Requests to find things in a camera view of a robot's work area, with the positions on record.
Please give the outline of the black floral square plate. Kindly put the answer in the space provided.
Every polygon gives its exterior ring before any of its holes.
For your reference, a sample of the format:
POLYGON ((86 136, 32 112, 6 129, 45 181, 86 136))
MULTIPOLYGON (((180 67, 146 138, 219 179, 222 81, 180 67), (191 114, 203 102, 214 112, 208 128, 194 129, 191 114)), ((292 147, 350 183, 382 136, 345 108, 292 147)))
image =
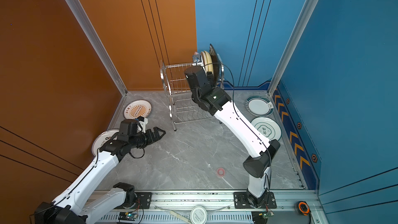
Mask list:
POLYGON ((213 77, 215 84, 220 84, 220 87, 223 88, 223 82, 220 78, 220 63, 217 56, 217 52, 212 44, 209 45, 209 54, 212 61, 213 66, 213 77))

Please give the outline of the yellow round plate with bear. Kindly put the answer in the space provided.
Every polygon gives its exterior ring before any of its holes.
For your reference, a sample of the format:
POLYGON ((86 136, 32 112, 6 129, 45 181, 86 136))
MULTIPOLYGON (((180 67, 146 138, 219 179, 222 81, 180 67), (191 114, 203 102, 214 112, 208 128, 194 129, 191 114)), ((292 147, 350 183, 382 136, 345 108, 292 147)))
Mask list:
POLYGON ((204 51, 204 55, 205 55, 205 66, 204 66, 204 68, 205 68, 205 70, 206 70, 206 72, 211 72, 213 75, 215 74, 214 73, 214 66, 213 66, 213 61, 212 61, 212 58, 211 58, 211 55, 209 54, 209 52, 208 51, 204 51))

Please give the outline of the cream round plate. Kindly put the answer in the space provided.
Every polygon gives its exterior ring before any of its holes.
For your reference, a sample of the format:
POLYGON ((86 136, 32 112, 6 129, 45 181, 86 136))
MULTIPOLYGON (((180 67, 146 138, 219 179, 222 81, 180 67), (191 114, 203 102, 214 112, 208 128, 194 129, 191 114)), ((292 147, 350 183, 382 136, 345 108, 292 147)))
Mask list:
POLYGON ((207 69, 207 64, 208 64, 208 63, 207 63, 207 54, 206 54, 206 52, 201 51, 200 55, 201 55, 203 67, 204 67, 205 69, 207 69))

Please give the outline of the steel two-tier dish rack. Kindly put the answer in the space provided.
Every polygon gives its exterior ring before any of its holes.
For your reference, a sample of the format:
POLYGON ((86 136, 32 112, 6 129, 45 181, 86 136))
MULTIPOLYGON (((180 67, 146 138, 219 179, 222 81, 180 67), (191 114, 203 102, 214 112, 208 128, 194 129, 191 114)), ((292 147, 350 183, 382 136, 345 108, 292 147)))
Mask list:
POLYGON ((170 119, 173 129, 177 130, 180 123, 211 119, 213 116, 202 110, 192 100, 188 82, 184 75, 185 69, 192 63, 165 65, 160 68, 163 89, 169 99, 170 119))

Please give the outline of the white plate dark green rim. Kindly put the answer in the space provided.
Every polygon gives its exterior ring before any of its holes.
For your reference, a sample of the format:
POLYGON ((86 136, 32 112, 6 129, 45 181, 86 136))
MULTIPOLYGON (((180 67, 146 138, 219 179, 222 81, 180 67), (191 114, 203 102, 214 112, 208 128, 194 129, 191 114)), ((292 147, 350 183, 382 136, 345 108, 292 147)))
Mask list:
POLYGON ((266 117, 273 113, 274 106, 270 100, 262 96, 251 96, 245 101, 247 111, 258 117, 266 117))

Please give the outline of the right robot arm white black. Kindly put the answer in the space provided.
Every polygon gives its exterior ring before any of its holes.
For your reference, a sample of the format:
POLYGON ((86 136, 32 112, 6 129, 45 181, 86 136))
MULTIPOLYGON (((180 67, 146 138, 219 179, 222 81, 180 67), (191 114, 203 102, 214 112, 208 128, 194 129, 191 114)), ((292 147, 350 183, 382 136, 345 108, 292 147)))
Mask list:
POLYGON ((270 140, 258 131, 238 110, 233 99, 212 81, 201 66, 184 71, 192 92, 192 100, 202 110, 225 124, 246 148, 249 157, 243 167, 249 174, 247 201, 253 208, 264 207, 270 197, 272 159, 280 148, 278 140, 270 140))

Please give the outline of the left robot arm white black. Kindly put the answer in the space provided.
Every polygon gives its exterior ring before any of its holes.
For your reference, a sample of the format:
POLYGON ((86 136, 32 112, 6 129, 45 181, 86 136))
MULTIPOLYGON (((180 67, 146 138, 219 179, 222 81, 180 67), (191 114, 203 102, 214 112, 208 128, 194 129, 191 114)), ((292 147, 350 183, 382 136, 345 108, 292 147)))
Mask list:
POLYGON ((146 129, 144 117, 126 119, 119 130, 101 147, 90 165, 52 202, 41 203, 29 216, 35 224, 94 224, 116 207, 142 208, 135 187, 117 183, 101 198, 87 204, 88 199, 106 175, 115 168, 131 150, 144 150, 161 140, 166 131, 159 127, 146 129))

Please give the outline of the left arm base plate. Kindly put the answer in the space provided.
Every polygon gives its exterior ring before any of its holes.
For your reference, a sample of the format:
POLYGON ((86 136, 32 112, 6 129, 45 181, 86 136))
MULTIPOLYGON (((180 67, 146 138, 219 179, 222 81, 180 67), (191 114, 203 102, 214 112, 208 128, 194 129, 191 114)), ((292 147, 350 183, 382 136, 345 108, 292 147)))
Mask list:
POLYGON ((115 209, 149 209, 152 199, 151 192, 134 192, 134 193, 127 193, 126 199, 124 202, 115 207, 115 209))

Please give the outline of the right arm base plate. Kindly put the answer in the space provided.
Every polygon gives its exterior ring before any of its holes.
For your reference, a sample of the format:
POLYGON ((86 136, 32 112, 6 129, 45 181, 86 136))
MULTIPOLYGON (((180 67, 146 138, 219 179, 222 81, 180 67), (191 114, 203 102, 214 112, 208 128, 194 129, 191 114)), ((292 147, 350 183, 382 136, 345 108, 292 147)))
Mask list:
POLYGON ((250 192, 235 192, 234 206, 236 209, 244 208, 270 208, 276 209, 276 199, 272 192, 266 191, 260 198, 256 198, 250 192))

